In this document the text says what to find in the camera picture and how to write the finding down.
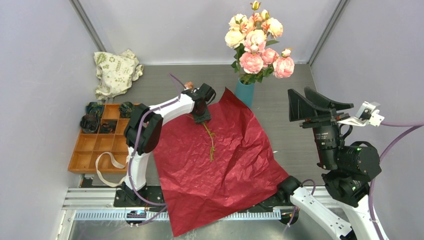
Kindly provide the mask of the dark red wrapping paper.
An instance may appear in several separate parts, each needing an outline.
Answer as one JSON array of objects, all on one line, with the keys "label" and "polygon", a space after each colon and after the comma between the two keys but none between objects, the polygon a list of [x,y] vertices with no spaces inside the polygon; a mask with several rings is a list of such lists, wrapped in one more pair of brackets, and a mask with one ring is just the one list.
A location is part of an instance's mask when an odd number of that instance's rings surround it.
[{"label": "dark red wrapping paper", "polygon": [[247,209],[277,192],[288,173],[254,113],[229,89],[209,107],[167,122],[154,149],[174,237]]}]

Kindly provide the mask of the pink rose stem large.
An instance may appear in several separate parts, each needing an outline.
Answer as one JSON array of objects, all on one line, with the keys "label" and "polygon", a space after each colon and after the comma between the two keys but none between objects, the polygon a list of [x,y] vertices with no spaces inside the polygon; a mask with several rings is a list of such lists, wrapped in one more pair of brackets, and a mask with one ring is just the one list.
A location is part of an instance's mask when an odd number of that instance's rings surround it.
[{"label": "pink rose stem large", "polygon": [[285,48],[281,54],[278,54],[271,48],[265,49],[261,53],[263,60],[262,69],[266,76],[273,74],[276,78],[289,78],[294,73],[295,63],[291,58],[292,49]]}]

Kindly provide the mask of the peach rose stem tall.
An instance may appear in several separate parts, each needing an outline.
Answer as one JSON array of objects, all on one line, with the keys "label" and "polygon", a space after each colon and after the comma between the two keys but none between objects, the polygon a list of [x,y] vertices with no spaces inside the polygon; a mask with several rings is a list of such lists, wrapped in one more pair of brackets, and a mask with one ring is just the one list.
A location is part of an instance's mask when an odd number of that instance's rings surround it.
[{"label": "peach rose stem tall", "polygon": [[259,10],[259,9],[260,9],[260,7],[261,7],[261,2],[260,2],[260,1],[258,1],[258,0],[254,0],[253,2],[251,2],[251,3],[250,3],[250,5],[251,5],[251,9],[252,9],[253,11],[257,11],[257,10]]}]

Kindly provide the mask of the pink flower bouquet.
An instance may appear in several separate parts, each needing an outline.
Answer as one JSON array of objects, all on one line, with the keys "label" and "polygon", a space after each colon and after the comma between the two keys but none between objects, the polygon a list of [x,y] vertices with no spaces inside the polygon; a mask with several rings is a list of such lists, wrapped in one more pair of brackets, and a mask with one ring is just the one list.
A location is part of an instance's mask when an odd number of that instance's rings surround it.
[{"label": "pink flower bouquet", "polygon": [[257,75],[264,67],[261,53],[265,50],[267,35],[261,29],[249,32],[244,40],[244,53],[239,58],[239,65],[244,74],[240,77],[243,84],[251,84],[251,78]]}]

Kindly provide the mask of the cream printed ribbon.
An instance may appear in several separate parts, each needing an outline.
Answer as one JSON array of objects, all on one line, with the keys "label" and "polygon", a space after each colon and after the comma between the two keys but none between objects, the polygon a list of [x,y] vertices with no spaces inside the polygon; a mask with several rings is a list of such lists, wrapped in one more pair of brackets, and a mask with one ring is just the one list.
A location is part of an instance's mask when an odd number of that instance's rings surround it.
[{"label": "cream printed ribbon", "polygon": [[[98,179],[108,187],[116,188],[121,186],[127,174],[127,163],[129,154],[123,151],[95,152],[95,173]],[[119,174],[123,171],[123,176],[118,181],[110,181],[105,178],[107,171],[109,174]]]}]

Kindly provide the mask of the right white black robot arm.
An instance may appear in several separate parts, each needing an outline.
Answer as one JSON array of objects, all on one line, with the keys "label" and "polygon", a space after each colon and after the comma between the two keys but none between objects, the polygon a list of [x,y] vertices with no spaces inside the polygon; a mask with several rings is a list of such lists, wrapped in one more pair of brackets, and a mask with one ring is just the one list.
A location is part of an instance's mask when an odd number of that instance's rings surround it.
[{"label": "right white black robot arm", "polygon": [[334,240],[386,239],[377,214],[368,203],[371,182],[381,173],[378,150],[367,141],[346,144],[354,127],[378,127],[384,120],[379,104],[364,102],[354,116],[347,113],[352,103],[342,103],[306,87],[303,93],[289,89],[289,120],[313,131],[318,166],[330,196],[323,203],[298,179],[287,177],[277,187],[277,198],[294,207],[291,216],[282,215],[289,225],[300,213],[307,214]]}]

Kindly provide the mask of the cream white rose stem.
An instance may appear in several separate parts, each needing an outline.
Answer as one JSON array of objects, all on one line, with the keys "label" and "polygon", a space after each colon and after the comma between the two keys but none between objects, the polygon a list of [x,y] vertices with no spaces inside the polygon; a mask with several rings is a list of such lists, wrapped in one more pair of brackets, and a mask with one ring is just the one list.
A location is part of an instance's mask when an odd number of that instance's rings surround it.
[{"label": "cream white rose stem", "polygon": [[243,75],[240,58],[245,53],[243,45],[247,36],[248,18],[246,15],[238,13],[234,15],[229,21],[229,30],[226,33],[224,40],[226,46],[235,50],[235,62],[231,64],[239,77]]}]

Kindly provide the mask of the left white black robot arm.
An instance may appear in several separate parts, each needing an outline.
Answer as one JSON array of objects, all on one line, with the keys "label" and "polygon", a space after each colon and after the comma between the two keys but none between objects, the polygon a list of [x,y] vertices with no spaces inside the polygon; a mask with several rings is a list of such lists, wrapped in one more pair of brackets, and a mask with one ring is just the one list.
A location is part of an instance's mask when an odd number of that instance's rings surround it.
[{"label": "left white black robot arm", "polygon": [[127,173],[122,189],[126,200],[133,206],[141,206],[146,200],[142,188],[146,185],[147,163],[151,152],[159,143],[163,125],[183,115],[193,117],[196,124],[211,119],[208,104],[216,97],[216,91],[206,83],[199,88],[185,88],[176,97],[157,105],[139,104],[134,108],[124,130],[128,146]]}]

